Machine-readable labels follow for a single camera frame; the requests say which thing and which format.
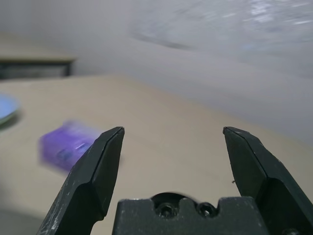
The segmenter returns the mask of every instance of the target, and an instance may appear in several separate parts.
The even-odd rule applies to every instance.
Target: blue plate
[[[10,120],[19,109],[18,102],[5,94],[0,94],[0,124]]]

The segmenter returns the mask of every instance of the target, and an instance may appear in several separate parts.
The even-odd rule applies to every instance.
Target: white wall
[[[122,72],[313,143],[313,80],[134,40],[132,0],[31,1],[28,35],[77,54],[78,74]]]
[[[0,31],[28,36],[32,0],[1,0]]]

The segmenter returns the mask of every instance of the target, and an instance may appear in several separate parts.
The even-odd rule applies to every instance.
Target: screw hole
[[[217,215],[217,210],[215,209],[215,207],[212,206],[210,203],[207,203],[207,202],[200,203],[197,206],[197,211],[203,217],[212,218],[212,217]]]

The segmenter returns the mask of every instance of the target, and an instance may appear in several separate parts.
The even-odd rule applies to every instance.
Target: wooden table
[[[234,126],[258,136],[313,200],[313,149],[118,75],[1,83],[22,118],[0,133],[0,205],[44,218],[66,174],[39,164],[38,139],[76,119],[105,131],[126,130],[108,216],[92,234],[112,232],[117,202],[177,191],[214,205],[238,196],[222,130]]]
[[[0,34],[0,72],[12,66],[61,67],[64,76],[71,75],[75,57],[61,51],[44,47],[24,38]]]

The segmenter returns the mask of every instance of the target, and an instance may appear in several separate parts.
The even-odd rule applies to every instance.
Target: purple object
[[[100,132],[79,122],[67,121],[40,138],[40,157],[45,163],[70,171],[99,136]]]

